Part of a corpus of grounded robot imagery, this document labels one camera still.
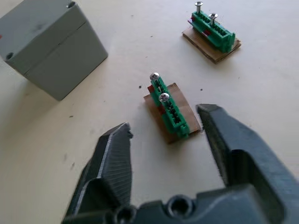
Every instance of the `cardboard piece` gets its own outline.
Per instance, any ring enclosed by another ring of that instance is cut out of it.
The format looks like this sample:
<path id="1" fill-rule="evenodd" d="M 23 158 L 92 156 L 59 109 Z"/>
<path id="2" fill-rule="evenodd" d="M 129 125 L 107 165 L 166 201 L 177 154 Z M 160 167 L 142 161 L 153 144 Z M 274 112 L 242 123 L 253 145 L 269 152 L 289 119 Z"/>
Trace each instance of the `cardboard piece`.
<path id="1" fill-rule="evenodd" d="M 191 107 L 189 106 L 186 98 L 184 97 L 181 90 L 178 88 L 177 84 L 173 83 L 173 84 L 169 85 L 167 88 L 168 88 L 169 93 L 172 95 L 172 98 L 176 102 L 180 112 L 184 116 L 184 118 L 190 128 L 190 134 L 200 132 L 201 127 L 200 127 Z M 156 121 L 165 141 L 168 144 L 170 144 L 170 143 L 173 143 L 173 142 L 179 140 L 180 138 L 178 138 L 178 136 L 176 134 L 171 134 L 168 132 L 168 130 L 163 122 L 163 119 L 161 117 L 161 114 L 160 114 L 154 100 L 152 99 L 151 95 L 149 94 L 149 95 L 145 96 L 144 100 L 145 100 L 145 104 L 148 107 L 151 115 L 154 117 L 154 120 Z"/>
<path id="2" fill-rule="evenodd" d="M 216 49 L 210 42 L 207 40 L 205 36 L 203 36 L 200 32 L 193 29 L 193 27 L 189 27 L 188 29 L 183 31 L 183 36 L 190 41 L 197 49 L 199 49 L 204 56 L 206 56 L 209 60 L 211 60 L 214 64 L 218 64 L 233 52 L 235 52 L 240 46 L 241 41 L 235 38 L 234 45 L 232 46 L 232 50 L 228 53 L 222 53 L 218 49 Z"/>

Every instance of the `white table surface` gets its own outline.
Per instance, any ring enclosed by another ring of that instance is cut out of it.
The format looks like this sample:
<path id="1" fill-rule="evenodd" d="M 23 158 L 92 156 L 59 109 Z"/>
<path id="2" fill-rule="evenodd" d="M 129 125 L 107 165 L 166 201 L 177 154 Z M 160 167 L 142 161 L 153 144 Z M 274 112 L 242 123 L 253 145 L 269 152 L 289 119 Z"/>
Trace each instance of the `white table surface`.
<path id="1" fill-rule="evenodd" d="M 0 16 L 19 2 L 0 0 Z M 97 139 L 125 121 L 135 135 L 133 204 L 223 187 L 204 134 L 171 146 L 159 135 L 143 102 L 153 71 L 194 110 L 218 104 L 253 128 L 299 177 L 298 1 L 204 2 L 242 41 L 218 65 L 181 35 L 194 1 L 78 3 L 109 57 L 64 100 L 0 62 L 1 224 L 59 223 Z"/>

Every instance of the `screw hole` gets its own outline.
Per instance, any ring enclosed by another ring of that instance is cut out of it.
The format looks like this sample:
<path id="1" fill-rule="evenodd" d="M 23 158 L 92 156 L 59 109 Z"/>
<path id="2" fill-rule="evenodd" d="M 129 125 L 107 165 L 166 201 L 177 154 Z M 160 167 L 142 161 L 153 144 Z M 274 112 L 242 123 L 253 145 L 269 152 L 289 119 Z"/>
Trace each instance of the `screw hole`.
<path id="1" fill-rule="evenodd" d="M 129 224 L 132 223 L 136 216 L 136 208 L 134 206 L 128 206 L 120 209 L 116 213 L 117 224 Z"/>
<path id="2" fill-rule="evenodd" d="M 174 218 L 186 218 L 192 213 L 192 209 L 191 199 L 184 195 L 174 196 L 167 203 L 168 213 Z"/>
<path id="3" fill-rule="evenodd" d="M 9 54 L 6 55 L 6 60 L 9 60 L 14 56 L 13 52 L 10 52 Z"/>
<path id="4" fill-rule="evenodd" d="M 66 7 L 67 8 L 72 8 L 76 3 L 74 1 L 72 1 L 70 4 L 68 4 Z"/>

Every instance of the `screw head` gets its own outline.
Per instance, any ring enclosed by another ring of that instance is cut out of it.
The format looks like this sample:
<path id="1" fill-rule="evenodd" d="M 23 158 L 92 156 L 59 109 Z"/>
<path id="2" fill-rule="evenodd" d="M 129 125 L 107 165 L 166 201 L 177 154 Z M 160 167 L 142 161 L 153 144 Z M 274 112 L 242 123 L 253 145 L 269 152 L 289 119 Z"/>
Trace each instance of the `screw head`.
<path id="1" fill-rule="evenodd" d="M 202 6 L 204 3 L 202 1 L 198 1 L 195 3 L 195 6 Z"/>
<path id="2" fill-rule="evenodd" d="M 211 14 L 209 14 L 209 18 L 211 19 L 211 20 L 214 20 L 214 19 L 216 19 L 218 17 L 218 14 L 216 14 L 216 13 L 211 13 Z"/>
<path id="3" fill-rule="evenodd" d="M 162 93 L 160 96 L 159 96 L 159 101 L 160 102 L 166 102 L 166 101 L 168 101 L 169 100 L 169 94 L 168 93 L 166 93 L 166 92 L 164 92 L 164 93 Z"/>
<path id="4" fill-rule="evenodd" d="M 154 72 L 154 73 L 152 73 L 152 74 L 149 76 L 149 78 L 151 79 L 151 81 L 156 81 L 156 80 L 159 79 L 159 77 L 160 77 L 160 75 L 159 75 L 159 73 L 157 73 L 157 72 Z"/>

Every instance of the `gray plastic box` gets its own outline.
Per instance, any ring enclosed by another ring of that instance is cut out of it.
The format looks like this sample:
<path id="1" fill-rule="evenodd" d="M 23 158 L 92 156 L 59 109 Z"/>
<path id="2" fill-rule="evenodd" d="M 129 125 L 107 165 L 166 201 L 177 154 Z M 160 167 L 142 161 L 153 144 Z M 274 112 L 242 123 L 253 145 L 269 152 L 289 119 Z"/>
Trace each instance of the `gray plastic box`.
<path id="1" fill-rule="evenodd" d="M 108 54 L 75 2 L 24 0 L 0 19 L 0 56 L 61 100 Z"/>

